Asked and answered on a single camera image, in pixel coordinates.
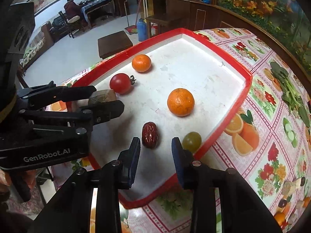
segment blue water bottle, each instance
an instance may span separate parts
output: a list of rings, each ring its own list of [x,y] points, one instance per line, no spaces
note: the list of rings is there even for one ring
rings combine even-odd
[[[139,19],[136,26],[137,26],[137,31],[138,31],[138,41],[140,41],[140,42],[145,41],[148,38],[148,36],[147,36],[147,24],[141,18],[141,19]]]

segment floor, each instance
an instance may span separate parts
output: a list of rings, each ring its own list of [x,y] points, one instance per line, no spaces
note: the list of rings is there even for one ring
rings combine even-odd
[[[128,16],[129,24],[135,24],[136,12]],[[30,86],[48,84],[54,81],[57,85],[79,73],[102,59],[98,56],[97,39],[122,31],[128,26],[126,17],[106,20],[100,18],[96,26],[85,32],[76,32],[74,39],[66,36],[56,42],[27,69],[25,81]],[[138,43],[138,35],[128,35],[134,45]]]

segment maroon jacket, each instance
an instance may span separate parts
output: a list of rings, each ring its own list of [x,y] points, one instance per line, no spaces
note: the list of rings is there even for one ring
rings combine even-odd
[[[65,4],[64,9],[66,11],[67,19],[71,19],[75,16],[81,16],[80,6],[73,1],[69,1]]]

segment person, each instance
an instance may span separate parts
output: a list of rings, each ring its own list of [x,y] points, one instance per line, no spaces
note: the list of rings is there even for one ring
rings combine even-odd
[[[29,188],[33,188],[36,184],[36,170],[30,170],[21,173],[24,181]],[[1,232],[7,233],[26,233],[32,224],[32,220],[25,215],[8,212],[8,206],[5,203],[10,192],[8,187],[12,184],[8,173],[0,170],[0,228]]]
[[[64,5],[64,9],[67,15],[67,19],[70,20],[75,16],[79,16],[82,20],[83,26],[87,26],[84,15],[81,12],[81,8],[73,0],[67,0],[67,3]]]

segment wooden stool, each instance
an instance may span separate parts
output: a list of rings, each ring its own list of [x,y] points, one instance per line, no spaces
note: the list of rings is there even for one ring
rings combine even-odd
[[[105,59],[132,46],[133,43],[126,33],[120,31],[98,39],[98,54]]]
[[[181,15],[158,14],[146,17],[148,38],[151,38],[151,23],[158,25],[158,34],[162,33],[162,26],[179,28],[179,22],[183,19]]]

